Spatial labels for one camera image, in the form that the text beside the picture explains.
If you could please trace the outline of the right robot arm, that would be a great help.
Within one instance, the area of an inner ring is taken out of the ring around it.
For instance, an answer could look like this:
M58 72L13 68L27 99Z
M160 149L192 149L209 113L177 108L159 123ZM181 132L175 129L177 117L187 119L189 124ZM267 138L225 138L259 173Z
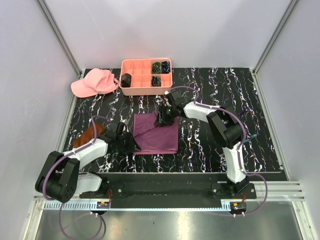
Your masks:
M214 144L221 147L227 165L227 183L221 195L239 198L244 194L249 181L243 167L243 143L246 131L239 117L230 107L213 106L187 100L177 90L164 93L166 101L157 108L156 127L169 126L175 118L195 119L209 125Z

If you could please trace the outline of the purple cloth napkin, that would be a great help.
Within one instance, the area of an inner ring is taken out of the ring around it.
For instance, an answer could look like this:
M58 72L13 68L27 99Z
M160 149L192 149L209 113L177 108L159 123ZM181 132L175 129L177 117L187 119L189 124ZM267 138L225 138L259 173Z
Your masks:
M134 115L133 137L140 150L136 155L176 154L179 148L179 119L172 125L154 126L157 113Z

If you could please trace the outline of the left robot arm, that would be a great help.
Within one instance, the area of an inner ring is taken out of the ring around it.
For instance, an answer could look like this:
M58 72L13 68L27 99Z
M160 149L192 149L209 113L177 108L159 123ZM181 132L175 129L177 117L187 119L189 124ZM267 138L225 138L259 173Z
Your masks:
M104 157L109 149L122 154L141 150L124 122L111 123L105 128L93 123L65 152L52 151L35 182L35 190L46 200L67 203L75 195L103 198L111 194L107 177L99 173L80 173L91 162Z

